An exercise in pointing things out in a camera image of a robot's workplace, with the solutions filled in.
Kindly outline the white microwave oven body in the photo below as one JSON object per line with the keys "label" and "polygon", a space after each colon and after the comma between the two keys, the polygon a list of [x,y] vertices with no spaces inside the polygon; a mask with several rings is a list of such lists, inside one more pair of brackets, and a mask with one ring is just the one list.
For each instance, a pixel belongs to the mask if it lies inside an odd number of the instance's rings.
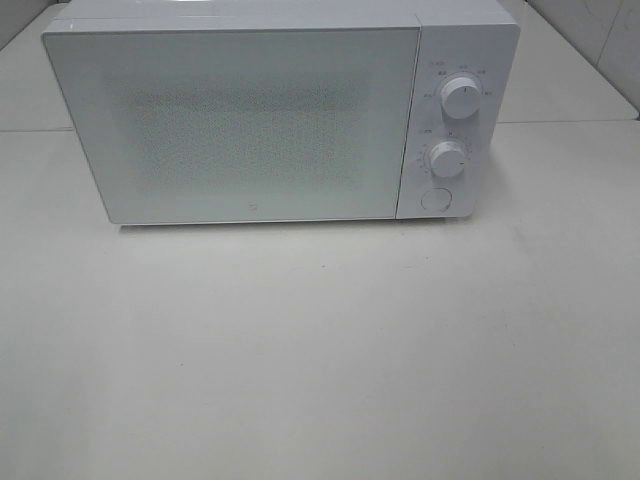
{"label": "white microwave oven body", "polygon": [[[417,29],[419,40],[396,212],[388,219],[359,220],[466,217],[482,184],[520,36],[516,21],[495,1],[73,1],[43,32],[42,43],[48,33],[400,28]],[[482,96],[473,116],[455,120],[444,113],[438,90],[460,73],[476,77]],[[427,154],[448,140],[464,145],[467,160],[461,174],[439,178]],[[420,205],[432,188],[452,193],[442,214],[431,215]]]}

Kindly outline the white microwave door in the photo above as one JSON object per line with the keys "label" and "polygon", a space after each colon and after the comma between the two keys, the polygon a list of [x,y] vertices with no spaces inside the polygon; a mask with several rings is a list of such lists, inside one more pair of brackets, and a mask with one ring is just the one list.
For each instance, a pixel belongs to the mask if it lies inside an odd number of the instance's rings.
{"label": "white microwave door", "polygon": [[117,225],[395,215],[415,28],[48,33]]}

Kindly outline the round door release button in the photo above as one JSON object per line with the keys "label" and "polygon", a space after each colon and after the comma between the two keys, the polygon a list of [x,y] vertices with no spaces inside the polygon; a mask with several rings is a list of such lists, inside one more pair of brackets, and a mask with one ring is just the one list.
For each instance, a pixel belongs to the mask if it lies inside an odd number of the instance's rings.
{"label": "round door release button", "polygon": [[422,208],[431,215],[446,212],[452,203],[452,193],[446,188],[432,188],[420,200]]}

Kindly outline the white microwave knob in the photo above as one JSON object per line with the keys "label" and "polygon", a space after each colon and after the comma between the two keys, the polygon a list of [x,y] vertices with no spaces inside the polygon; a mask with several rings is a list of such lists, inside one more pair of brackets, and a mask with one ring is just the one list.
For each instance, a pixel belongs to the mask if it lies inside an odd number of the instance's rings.
{"label": "white microwave knob", "polygon": [[467,153],[459,141],[442,141],[434,145],[427,158],[431,173],[439,178],[453,178],[465,168]]}
{"label": "white microwave knob", "polygon": [[438,95],[444,113],[452,119],[463,120],[478,111],[482,90],[475,76],[460,73],[445,79]]}

